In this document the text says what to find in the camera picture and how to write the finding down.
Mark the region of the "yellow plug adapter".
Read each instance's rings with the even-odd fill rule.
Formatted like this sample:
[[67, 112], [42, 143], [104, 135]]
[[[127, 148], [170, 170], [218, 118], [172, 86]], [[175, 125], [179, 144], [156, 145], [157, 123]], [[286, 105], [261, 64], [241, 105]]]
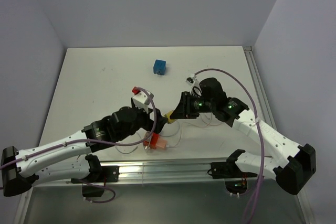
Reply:
[[174, 111], [171, 110], [171, 111], [167, 112], [167, 113], [164, 115], [164, 117], [167, 119], [167, 124], [172, 124], [172, 123], [174, 123], [174, 122], [176, 121], [176, 119], [172, 119], [172, 118], [171, 118], [171, 115], [172, 115], [173, 112], [174, 112]]

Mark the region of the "red cube socket adapter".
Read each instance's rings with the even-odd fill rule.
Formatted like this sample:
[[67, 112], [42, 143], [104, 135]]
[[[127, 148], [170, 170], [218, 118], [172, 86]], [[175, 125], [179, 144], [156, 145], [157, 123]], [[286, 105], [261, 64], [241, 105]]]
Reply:
[[147, 136], [148, 138], [143, 142], [144, 149], [145, 150], [148, 148], [156, 149], [155, 144], [157, 140], [160, 138], [160, 135], [157, 133], [149, 134], [149, 132], [147, 132], [145, 136]]

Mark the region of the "blue cube socket adapter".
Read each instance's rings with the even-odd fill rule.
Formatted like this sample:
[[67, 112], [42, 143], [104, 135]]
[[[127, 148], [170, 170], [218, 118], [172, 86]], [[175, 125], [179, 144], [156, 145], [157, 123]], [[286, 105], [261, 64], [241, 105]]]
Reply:
[[166, 72], [166, 61], [156, 60], [153, 65], [153, 73], [156, 75], [164, 76]]

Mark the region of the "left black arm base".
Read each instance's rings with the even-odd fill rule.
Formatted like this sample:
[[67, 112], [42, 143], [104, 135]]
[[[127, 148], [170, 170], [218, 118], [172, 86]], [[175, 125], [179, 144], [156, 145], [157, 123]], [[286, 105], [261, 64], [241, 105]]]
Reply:
[[[102, 166], [102, 172], [95, 178], [93, 182], [89, 182], [87, 179], [82, 179], [85, 183], [82, 183], [80, 179], [71, 179], [72, 184], [82, 184], [81, 192], [84, 200], [102, 204], [111, 202], [116, 197], [116, 192], [107, 186], [107, 183], [116, 183], [119, 178], [119, 166]], [[109, 199], [102, 200], [101, 197], [104, 193], [111, 193]]]

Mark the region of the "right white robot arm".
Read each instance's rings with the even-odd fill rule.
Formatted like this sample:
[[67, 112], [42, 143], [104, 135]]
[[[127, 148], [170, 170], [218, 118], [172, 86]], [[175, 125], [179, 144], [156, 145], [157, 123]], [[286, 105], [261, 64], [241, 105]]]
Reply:
[[287, 193], [297, 195], [316, 172], [315, 149], [288, 139], [254, 115], [241, 100], [228, 97], [216, 78], [202, 80], [198, 89], [200, 94], [182, 92], [170, 119], [191, 120], [210, 113], [259, 143], [270, 154], [262, 157], [237, 149], [226, 161], [211, 163], [209, 174], [214, 179], [262, 175], [275, 180]]

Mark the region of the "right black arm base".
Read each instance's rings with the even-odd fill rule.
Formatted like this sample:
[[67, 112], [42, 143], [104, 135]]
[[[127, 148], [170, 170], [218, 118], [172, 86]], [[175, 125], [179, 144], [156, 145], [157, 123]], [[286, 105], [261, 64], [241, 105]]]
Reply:
[[247, 179], [258, 176], [255, 173], [242, 172], [235, 163], [230, 162], [212, 162], [207, 174], [212, 179], [224, 179], [229, 195], [237, 197], [249, 192]]

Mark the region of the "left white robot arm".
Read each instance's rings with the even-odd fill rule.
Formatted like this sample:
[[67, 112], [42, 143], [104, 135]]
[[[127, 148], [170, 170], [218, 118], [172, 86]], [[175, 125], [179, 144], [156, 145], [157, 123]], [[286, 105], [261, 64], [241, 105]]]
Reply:
[[3, 195], [17, 196], [38, 184], [66, 178], [96, 182], [102, 168], [94, 152], [124, 145], [122, 140], [139, 129], [159, 134], [167, 122], [159, 109], [124, 106], [62, 140], [26, 150], [9, 146], [1, 156]]

